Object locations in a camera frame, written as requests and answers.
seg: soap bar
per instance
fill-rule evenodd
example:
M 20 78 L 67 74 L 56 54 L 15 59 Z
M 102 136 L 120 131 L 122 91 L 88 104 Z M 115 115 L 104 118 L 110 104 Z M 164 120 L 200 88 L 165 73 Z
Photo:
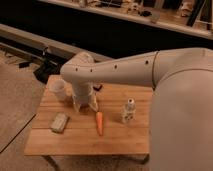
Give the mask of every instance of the soap bar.
M 69 116 L 64 113 L 58 113 L 50 126 L 52 132 L 62 133 L 68 120 Z

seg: wooden table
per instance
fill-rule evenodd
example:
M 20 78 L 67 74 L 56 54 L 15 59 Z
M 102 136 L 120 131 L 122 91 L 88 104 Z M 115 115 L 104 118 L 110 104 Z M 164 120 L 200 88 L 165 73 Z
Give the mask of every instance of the wooden table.
M 138 86 L 103 84 L 97 92 L 100 111 L 104 114 L 104 135 L 96 129 L 95 113 L 86 109 L 76 113 L 72 103 L 57 101 L 48 86 L 59 75 L 50 76 L 37 115 L 28 137 L 25 155 L 104 155 L 149 153 L 149 106 L 152 89 Z M 71 85 L 66 85 L 71 95 Z M 136 114 L 128 123 L 121 122 L 123 106 L 128 98 L 134 98 Z M 50 124 L 58 112 L 71 117 L 63 134 L 50 130 Z

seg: small plastic bottle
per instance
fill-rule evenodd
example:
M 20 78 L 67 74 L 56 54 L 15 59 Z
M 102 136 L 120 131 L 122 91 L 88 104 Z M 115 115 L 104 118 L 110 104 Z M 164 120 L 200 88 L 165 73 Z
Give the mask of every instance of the small plastic bottle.
M 128 99 L 127 103 L 124 105 L 124 111 L 122 113 L 122 122 L 128 123 L 130 120 L 132 120 L 135 111 L 136 109 L 134 99 Z

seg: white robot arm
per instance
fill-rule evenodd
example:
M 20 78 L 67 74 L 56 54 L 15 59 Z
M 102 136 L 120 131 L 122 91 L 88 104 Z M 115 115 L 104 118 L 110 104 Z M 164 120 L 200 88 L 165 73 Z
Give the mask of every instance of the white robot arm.
M 91 82 L 156 88 L 150 113 L 152 171 L 213 170 L 213 51 L 167 50 L 94 63 L 79 53 L 61 69 L 76 101 L 88 103 Z

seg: table leg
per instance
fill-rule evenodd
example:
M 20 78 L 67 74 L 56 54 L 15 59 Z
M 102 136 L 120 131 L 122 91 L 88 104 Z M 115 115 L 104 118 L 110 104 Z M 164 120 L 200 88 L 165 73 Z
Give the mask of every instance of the table leg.
M 55 171 L 60 171 L 59 166 L 51 156 L 42 156 L 42 157 L 54 168 Z

